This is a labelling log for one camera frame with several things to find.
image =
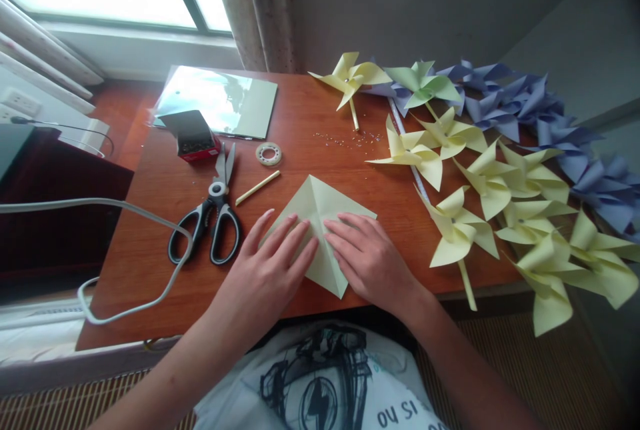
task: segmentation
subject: floor mat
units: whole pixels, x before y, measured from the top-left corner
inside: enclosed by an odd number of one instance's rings
[[[538,338],[531,312],[457,324],[550,429],[625,427],[625,402],[578,318]],[[462,429],[422,348],[416,360],[436,414],[450,429]]]
[[[149,371],[0,400],[2,430],[84,430]],[[191,430],[190,412],[176,430]]]

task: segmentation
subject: black cable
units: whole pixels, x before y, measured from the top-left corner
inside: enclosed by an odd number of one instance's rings
[[[115,150],[115,144],[113,143],[113,140],[111,140],[110,136],[108,136],[106,133],[98,132],[98,130],[89,130],[81,127],[72,127],[71,125],[63,125],[62,123],[55,123],[55,122],[41,122],[33,119],[26,119],[24,117],[11,117],[11,123],[16,123],[18,125],[25,125],[27,123],[40,123],[42,125],[56,125],[58,127],[65,127],[65,128],[76,129],[76,130],[94,132],[94,133],[97,133],[98,135],[102,135],[104,138],[106,138],[111,142],[111,151],[109,152],[109,158],[111,158],[111,156],[113,155],[113,151]]]

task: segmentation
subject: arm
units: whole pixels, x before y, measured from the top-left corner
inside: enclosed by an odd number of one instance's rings
[[[318,247],[312,238],[292,258],[309,228],[291,215],[258,249],[273,210],[258,219],[209,308],[158,365],[92,426],[172,429],[276,323]]]
[[[544,428],[476,352],[438,300],[410,272],[380,223],[340,214],[325,235],[358,295],[394,314],[429,354],[465,428]]]

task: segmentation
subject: small box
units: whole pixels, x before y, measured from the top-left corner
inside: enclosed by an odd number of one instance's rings
[[[211,132],[200,110],[188,110],[160,117],[177,140],[178,157],[187,162],[218,155],[220,140]]]

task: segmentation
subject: finger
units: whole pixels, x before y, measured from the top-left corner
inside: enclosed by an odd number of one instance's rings
[[[342,255],[340,255],[340,252],[338,252],[338,250],[333,251],[333,256],[336,260],[338,260],[338,266],[340,266],[340,270],[342,270],[342,273],[344,274],[349,284],[353,287],[356,293],[360,294],[363,286],[362,280],[360,279],[360,276],[358,276],[358,273],[353,269],[349,262]]]
[[[338,213],[338,218],[358,228],[360,232],[364,233],[369,238],[378,237],[378,233],[363,215],[356,215],[354,213]]]
[[[309,230],[309,220],[303,220],[286,236],[280,248],[276,250],[273,258],[283,264],[285,269],[289,268],[291,260],[295,255],[295,251],[298,250],[300,243],[304,240],[307,230]]]
[[[266,242],[258,252],[266,258],[272,257],[273,254],[280,248],[282,244],[282,240],[285,239],[287,233],[297,220],[298,215],[296,213],[292,213],[290,216],[284,219],[280,225],[270,234],[269,238],[267,238]]]
[[[387,232],[385,232],[385,229],[383,228],[382,224],[378,222],[378,220],[376,220],[375,218],[371,218],[368,215],[360,215],[360,216],[371,224],[371,226],[377,232],[378,235],[380,235],[385,240],[391,241],[391,239],[387,235]]]
[[[298,258],[291,264],[289,271],[287,272],[289,278],[291,279],[292,285],[297,290],[300,286],[300,282],[305,277],[307,270],[309,270],[309,266],[311,262],[315,258],[315,253],[318,250],[318,238],[313,237],[311,240],[307,242],[305,248],[302,249]]]
[[[358,250],[364,251],[367,248],[369,238],[359,229],[355,229],[336,220],[325,220],[324,224],[326,228],[348,241]]]
[[[362,258],[362,252],[360,252],[360,250],[334,233],[326,233],[325,240],[329,242],[330,246],[332,246],[334,250],[337,250],[347,262],[349,262],[352,268],[354,262],[357,262]]]
[[[240,247],[239,255],[250,256],[254,255],[258,251],[258,244],[260,244],[260,237],[267,226],[269,217],[273,214],[273,209],[267,210],[262,214],[258,220],[253,224],[245,242]]]

